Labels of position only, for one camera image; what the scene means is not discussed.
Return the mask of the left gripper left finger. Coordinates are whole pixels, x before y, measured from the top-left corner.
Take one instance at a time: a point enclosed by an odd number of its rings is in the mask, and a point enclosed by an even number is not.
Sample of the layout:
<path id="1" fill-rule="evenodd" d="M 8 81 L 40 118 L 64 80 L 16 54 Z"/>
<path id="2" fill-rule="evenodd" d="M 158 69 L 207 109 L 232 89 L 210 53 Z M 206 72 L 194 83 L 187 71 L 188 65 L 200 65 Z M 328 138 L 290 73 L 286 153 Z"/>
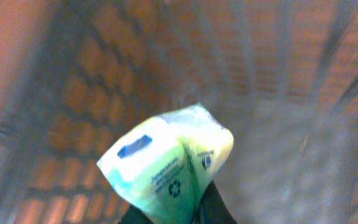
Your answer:
<path id="1" fill-rule="evenodd" d="M 118 224 L 153 224 L 138 208 L 130 205 Z"/>

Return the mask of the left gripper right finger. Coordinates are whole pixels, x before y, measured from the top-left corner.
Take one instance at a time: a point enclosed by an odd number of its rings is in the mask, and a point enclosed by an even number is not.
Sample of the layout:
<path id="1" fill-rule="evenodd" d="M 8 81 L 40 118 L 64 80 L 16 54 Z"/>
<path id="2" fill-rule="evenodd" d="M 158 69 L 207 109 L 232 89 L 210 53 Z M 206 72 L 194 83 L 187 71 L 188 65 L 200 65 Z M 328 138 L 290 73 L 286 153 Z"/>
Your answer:
<path id="1" fill-rule="evenodd" d="M 204 191 L 197 210 L 194 224 L 237 224 L 224 204 L 223 199 L 212 181 Z"/>

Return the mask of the small green tissue packet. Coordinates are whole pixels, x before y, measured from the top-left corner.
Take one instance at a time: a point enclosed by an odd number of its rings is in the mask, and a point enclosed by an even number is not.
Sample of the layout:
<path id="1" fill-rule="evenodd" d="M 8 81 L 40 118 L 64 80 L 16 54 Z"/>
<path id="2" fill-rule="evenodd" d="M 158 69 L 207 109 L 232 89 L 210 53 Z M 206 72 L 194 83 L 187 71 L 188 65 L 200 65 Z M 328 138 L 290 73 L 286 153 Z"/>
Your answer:
<path id="1" fill-rule="evenodd" d="M 198 223 L 234 136 L 200 103 L 158 114 L 120 137 L 97 166 L 152 223 Z"/>

